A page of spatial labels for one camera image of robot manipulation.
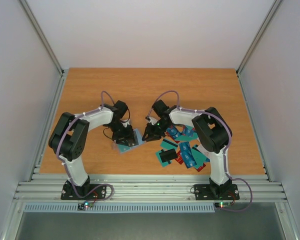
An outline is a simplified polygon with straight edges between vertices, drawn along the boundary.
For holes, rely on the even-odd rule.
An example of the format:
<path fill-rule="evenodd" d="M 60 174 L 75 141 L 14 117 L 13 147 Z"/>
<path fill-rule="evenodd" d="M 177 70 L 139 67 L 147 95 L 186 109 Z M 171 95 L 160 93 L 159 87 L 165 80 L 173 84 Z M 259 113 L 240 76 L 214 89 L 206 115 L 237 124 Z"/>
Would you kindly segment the pink leather card holder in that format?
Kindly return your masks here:
<path fill-rule="evenodd" d="M 122 145 L 122 144 L 117 144 L 116 142 L 113 144 L 113 148 L 116 149 L 120 154 L 127 153 L 137 147 L 140 147 L 143 145 L 145 142 L 142 140 L 141 133 L 138 128 L 135 128 L 133 130 L 134 132 L 134 137 L 136 140 L 136 144 L 132 146 L 127 146 L 127 145 Z"/>

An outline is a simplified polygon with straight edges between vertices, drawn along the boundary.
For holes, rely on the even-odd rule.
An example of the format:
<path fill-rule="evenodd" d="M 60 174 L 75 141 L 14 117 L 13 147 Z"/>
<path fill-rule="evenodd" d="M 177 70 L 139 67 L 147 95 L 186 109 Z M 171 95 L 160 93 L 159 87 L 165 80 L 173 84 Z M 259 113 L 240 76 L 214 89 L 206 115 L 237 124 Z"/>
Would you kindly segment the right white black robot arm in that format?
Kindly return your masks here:
<path fill-rule="evenodd" d="M 162 100 L 152 105 L 159 119 L 146 116 L 142 140 L 156 141 L 165 135 L 172 125 L 187 125 L 194 128 L 202 150 L 209 154 L 210 178 L 209 191 L 215 199 L 224 197 L 232 184 L 228 171 L 228 148 L 232 132 L 214 107 L 206 110 L 187 109 L 174 105 L 167 106 Z"/>

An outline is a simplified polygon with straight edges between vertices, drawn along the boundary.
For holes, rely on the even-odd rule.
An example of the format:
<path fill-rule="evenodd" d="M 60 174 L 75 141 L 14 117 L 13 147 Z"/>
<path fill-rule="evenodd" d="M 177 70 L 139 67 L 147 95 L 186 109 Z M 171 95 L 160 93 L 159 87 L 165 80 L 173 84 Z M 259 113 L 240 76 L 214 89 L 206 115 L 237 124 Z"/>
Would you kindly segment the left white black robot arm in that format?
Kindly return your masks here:
<path fill-rule="evenodd" d="M 62 187 L 62 200 L 105 199 L 107 184 L 92 184 L 87 174 L 82 153 L 89 131 L 100 126 L 112 131 L 110 138 L 116 144 L 135 147 L 138 139 L 129 120 L 123 120 L 129 111 L 125 102 L 118 100 L 114 105 L 103 104 L 97 109 L 81 114 L 64 112 L 48 141 L 48 146 L 61 161 L 67 174 Z"/>

